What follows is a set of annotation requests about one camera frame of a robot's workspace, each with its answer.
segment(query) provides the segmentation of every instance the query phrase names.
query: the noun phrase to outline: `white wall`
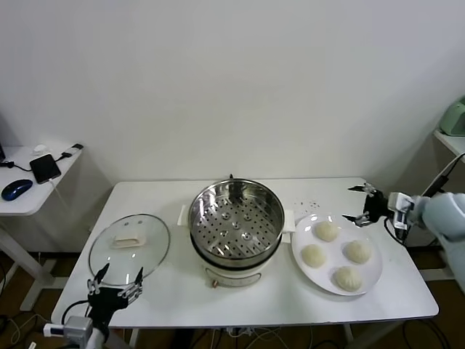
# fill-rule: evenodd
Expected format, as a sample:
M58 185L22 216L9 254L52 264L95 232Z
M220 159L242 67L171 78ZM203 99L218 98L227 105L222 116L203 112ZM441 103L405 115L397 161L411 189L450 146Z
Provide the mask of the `white wall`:
M465 92L464 11L462 0L2 1L0 107L14 134L1 137L78 140L111 183L232 172L396 186ZM432 176L428 154L413 186Z

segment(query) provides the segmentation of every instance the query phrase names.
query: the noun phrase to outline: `small white table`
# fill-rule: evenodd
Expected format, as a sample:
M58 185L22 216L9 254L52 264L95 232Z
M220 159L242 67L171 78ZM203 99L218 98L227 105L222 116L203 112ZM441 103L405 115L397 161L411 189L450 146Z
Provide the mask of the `small white table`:
M5 161L14 161L16 165L30 169L29 161L36 158L32 155L32 151L33 149L28 147L4 147ZM60 154L61 152L53 154L53 156L57 159ZM79 151L70 158L57 162L62 174L52 180L54 185L58 185L80 155L81 152ZM0 216L32 215L42 207L54 190L53 185L49 182L40 185L37 184L32 172L25 172L16 167L12 169L6 167L0 168L0 190L3 190L5 186L19 179L29 179L34 184L31 189L13 201L5 201L0 198ZM0 249L15 261L4 277L3 282L5 284L13 277L18 266L26 270L35 279L33 286L29 289L20 306L21 311L32 310L42 289L62 289L65 286L68 278L54 278L50 274L56 263L55 260L47 260L44 266L40 265L5 231L4 226L0 228Z
M444 135L438 129L434 131L434 136L445 145L454 155L458 156L465 153L465 137L452 137Z
M296 220L320 210L333 214L360 214L365 195L347 189L362 185L361 178L260 180L273 190ZM365 228L382 253L383 273L377 285L360 297L331 294L316 286L294 262L291 247L281 244L271 269L256 284L238 289L212 289L203 275L187 228L178 227L183 204L212 181L121 182L105 208L55 306L52 320L59 323L64 310L86 299L89 251L100 232L129 214L160 217L171 231L171 247L162 265L144 281L142 296L115 313L110 325L118 328L281 326L350 324L426 318L438 312L437 303L409 254L396 244L382 224ZM86 306L70 314L84 315ZM366 348L394 325L379 325L376 332L356 338L349 348Z

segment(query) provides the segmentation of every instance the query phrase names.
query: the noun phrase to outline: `blue computer mouse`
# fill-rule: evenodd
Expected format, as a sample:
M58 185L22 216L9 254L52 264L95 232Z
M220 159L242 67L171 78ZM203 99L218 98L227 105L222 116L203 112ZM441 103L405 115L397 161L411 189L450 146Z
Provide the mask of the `blue computer mouse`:
M1 197L5 201L15 200L22 193L28 191L32 187L32 180L15 180L8 184L2 191Z

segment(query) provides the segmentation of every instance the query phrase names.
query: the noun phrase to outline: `steamed bun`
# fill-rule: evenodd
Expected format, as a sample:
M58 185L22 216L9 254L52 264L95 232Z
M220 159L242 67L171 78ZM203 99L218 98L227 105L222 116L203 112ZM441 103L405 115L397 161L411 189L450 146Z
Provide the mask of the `steamed bun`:
M354 267L339 268L334 277L337 284L349 292L355 292L362 286L362 276Z
M344 248L344 252L347 258L359 264L366 263L371 257L370 245L361 240L349 242Z
M332 222L320 222L315 227L315 234L318 238L331 242L337 238L339 227Z
M318 245L307 245L301 254L305 264L312 268L319 268L326 262L326 254Z

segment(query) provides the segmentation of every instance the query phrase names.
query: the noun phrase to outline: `green appliance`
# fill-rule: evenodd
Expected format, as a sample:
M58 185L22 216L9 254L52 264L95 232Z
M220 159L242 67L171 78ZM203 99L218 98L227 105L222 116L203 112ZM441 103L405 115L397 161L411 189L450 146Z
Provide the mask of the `green appliance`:
M439 128L449 136L465 136L465 96L445 111Z

